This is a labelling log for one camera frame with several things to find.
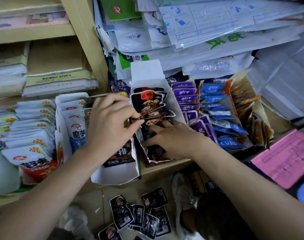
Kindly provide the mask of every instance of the shelf board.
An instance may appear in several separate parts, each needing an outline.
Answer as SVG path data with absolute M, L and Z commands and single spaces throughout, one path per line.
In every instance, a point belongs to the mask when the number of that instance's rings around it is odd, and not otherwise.
M 71 24 L 0 30 L 0 44 L 76 35 Z

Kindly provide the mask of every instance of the floor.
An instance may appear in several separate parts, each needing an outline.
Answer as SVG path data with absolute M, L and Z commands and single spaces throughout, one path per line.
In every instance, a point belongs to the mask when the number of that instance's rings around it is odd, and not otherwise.
M 109 203 L 109 200 L 111 198 L 121 194 L 127 199 L 128 203 L 143 205 L 143 201 L 140 196 L 144 193 L 151 192 L 154 189 L 162 186 L 169 201 L 169 204 L 166 205 L 165 208 L 170 218 L 172 233 L 162 236 L 158 239 L 175 240 L 179 238 L 177 237 L 175 231 L 176 206 L 171 191 L 171 179 L 172 176 L 145 183 L 137 181 L 131 184 L 131 187 L 127 187 L 125 189 L 119 189 L 117 187 L 107 187 L 96 192 L 77 196 L 73 200 L 73 203 L 76 203 L 82 209 L 84 209 L 89 219 L 90 229 L 95 234 L 95 236 L 98 236 L 98 233 L 102 229 L 113 223 L 112 212 Z M 133 240 L 135 236 L 140 236 L 143 239 L 149 239 L 136 231 L 128 229 L 127 227 L 123 228 L 120 231 L 120 234 L 123 240 Z

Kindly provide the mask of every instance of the sneaker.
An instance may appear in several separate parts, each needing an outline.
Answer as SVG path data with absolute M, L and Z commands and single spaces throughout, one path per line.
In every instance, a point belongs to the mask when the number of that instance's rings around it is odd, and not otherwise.
M 69 206 L 59 221 L 59 228 L 63 228 L 74 234 L 76 240 L 94 240 L 93 234 L 88 227 L 86 213 L 78 206 Z
M 176 204 L 176 231 L 182 240 L 202 240 L 202 236 L 186 230 L 180 223 L 182 210 L 189 210 L 197 207 L 197 198 L 193 195 L 193 189 L 186 176 L 176 173 L 172 179 L 172 194 Z

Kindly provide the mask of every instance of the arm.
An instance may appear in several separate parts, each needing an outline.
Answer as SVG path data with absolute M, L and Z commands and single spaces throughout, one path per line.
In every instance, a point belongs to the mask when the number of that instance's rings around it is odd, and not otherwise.
M 216 182 L 260 239 L 304 239 L 304 204 L 290 196 L 210 138 L 186 125 L 151 126 L 157 135 L 145 146 L 160 145 L 170 158 L 191 158 Z
M 111 94 L 94 102 L 87 144 L 0 215 L 0 240 L 46 239 L 92 173 L 119 150 L 140 127 L 123 122 L 139 114 L 129 99 Z

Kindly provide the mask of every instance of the hand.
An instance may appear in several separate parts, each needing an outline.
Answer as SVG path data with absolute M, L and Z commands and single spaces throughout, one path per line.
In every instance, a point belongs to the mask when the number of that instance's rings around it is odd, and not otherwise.
M 137 119 L 140 114 L 129 104 L 127 97 L 108 94 L 96 98 L 90 115 L 86 150 L 96 159 L 102 158 L 103 164 L 124 146 L 144 122 L 137 120 L 124 128 L 124 121 L 130 117 Z
M 163 127 L 150 126 L 150 132 L 156 135 L 146 140 L 143 146 L 159 145 L 170 159 L 190 158 L 195 159 L 198 152 L 203 151 L 205 143 L 213 143 L 209 137 L 202 135 L 187 125 L 172 125 L 169 121 L 162 122 Z

